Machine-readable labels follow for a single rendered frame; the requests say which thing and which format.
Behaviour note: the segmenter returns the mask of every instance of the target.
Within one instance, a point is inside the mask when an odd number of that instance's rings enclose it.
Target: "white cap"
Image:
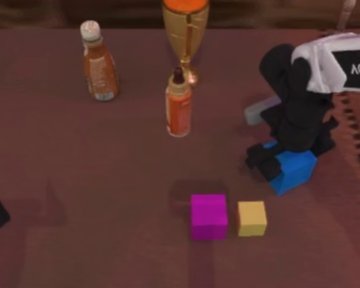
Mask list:
[[[93,20],[83,22],[80,33],[85,41],[96,41],[101,38],[100,25]]]

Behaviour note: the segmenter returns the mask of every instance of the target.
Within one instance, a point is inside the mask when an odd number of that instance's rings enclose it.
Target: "bottle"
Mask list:
[[[112,100],[119,93],[115,62],[103,43],[96,21],[85,21],[80,27],[84,44],[84,68],[91,95],[98,101]]]
[[[191,129],[191,88],[181,67],[176,67],[166,90],[167,130],[184,137]]]

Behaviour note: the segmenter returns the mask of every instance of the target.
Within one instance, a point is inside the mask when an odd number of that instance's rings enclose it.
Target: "magenta block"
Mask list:
[[[227,236],[227,202],[224,194],[191,196],[191,237],[219,240]]]

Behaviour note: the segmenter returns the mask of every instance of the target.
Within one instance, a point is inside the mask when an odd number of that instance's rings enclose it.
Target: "yellow block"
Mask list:
[[[267,220],[263,201],[238,202],[239,237],[263,236]]]

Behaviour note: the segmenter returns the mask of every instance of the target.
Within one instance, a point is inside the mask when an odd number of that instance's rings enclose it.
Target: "wooden table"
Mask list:
[[[257,65],[315,31],[208,31],[191,134],[167,135],[175,65],[164,31],[104,31],[121,78],[91,100],[78,31],[0,31],[0,288],[360,288],[360,182],[340,151],[283,197],[239,159],[266,140],[243,107],[271,93]],[[264,200],[262,238],[190,242],[190,193]]]

